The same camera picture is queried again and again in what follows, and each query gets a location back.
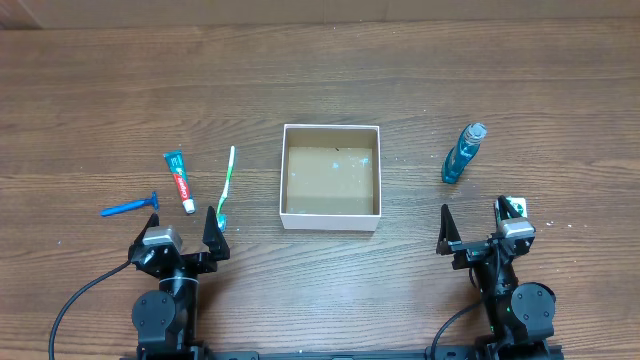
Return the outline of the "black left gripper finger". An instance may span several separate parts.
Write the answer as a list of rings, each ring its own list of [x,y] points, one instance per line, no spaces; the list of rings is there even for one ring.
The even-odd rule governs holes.
[[[136,237],[136,239],[134,240],[134,244],[138,245],[141,244],[143,242],[143,238],[147,232],[148,229],[153,228],[153,227],[157,227],[159,225],[159,216],[157,213],[153,213],[149,220],[147,221],[147,223],[145,224],[145,226],[143,227],[142,231],[139,233],[139,235]]]
[[[230,248],[218,226],[217,214],[212,206],[207,209],[202,242],[215,261],[230,259]]]

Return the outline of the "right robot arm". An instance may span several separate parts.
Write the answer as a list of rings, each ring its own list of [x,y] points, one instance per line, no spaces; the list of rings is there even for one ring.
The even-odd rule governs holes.
[[[561,360],[562,347],[551,346],[556,310],[555,293],[538,282],[520,283],[513,261],[529,253],[535,227],[509,200],[497,198],[496,231],[483,241],[463,242],[449,207],[441,207],[436,253],[451,255],[452,268],[467,269],[480,299],[463,308],[438,330],[425,350],[427,359]],[[479,336],[470,346],[440,347],[445,330],[461,316],[484,307],[491,333]]]

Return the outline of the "green white soap bar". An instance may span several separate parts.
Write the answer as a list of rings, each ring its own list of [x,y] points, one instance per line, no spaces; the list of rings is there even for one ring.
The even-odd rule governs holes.
[[[512,197],[506,196],[505,201],[518,213],[519,217],[527,217],[527,202],[524,197]],[[496,224],[499,224],[502,220],[513,218],[512,213],[508,210],[507,206],[503,204],[500,199],[497,199],[494,203]]]

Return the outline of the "blue mouthwash bottle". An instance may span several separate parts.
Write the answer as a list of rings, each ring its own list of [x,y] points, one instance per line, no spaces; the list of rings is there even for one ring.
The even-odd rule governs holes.
[[[473,123],[465,127],[443,163],[441,176],[444,183],[455,184],[458,181],[465,167],[478,153],[486,135],[487,128],[482,123]]]

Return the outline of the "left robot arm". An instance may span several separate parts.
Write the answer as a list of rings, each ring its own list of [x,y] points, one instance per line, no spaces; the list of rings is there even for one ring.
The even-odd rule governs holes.
[[[202,242],[206,252],[183,254],[182,239],[173,227],[151,215],[129,247],[128,260],[137,270],[158,280],[158,288],[141,295],[132,307],[138,333],[138,359],[212,359],[212,350],[196,339],[199,280],[230,258],[230,248],[218,227],[217,213],[207,209]]]

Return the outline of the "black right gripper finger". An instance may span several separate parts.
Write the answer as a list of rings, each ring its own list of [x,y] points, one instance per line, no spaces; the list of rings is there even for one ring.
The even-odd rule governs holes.
[[[439,255],[453,255],[462,249],[462,240],[447,204],[441,207],[440,231],[436,245]]]
[[[518,209],[518,205],[513,205],[511,201],[504,195],[497,198],[497,219],[507,220],[511,218],[520,218],[522,213]]]

